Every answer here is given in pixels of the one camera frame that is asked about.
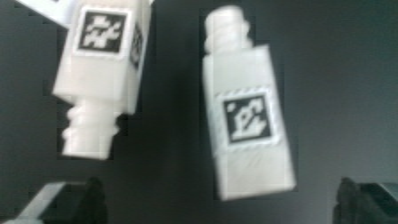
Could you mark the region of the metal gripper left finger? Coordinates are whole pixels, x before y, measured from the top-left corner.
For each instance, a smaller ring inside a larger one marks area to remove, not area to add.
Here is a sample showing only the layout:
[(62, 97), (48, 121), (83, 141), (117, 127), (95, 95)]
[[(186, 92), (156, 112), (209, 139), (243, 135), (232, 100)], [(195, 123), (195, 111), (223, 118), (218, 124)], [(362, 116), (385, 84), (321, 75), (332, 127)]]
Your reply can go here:
[(103, 183), (48, 183), (17, 215), (21, 224), (108, 224)]

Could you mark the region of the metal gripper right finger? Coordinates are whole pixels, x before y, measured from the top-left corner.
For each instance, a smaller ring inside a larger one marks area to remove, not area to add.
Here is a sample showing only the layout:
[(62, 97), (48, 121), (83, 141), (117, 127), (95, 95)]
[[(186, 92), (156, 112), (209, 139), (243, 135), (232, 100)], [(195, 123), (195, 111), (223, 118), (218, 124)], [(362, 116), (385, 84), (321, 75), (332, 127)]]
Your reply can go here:
[(334, 224), (398, 224), (398, 183), (341, 179)]

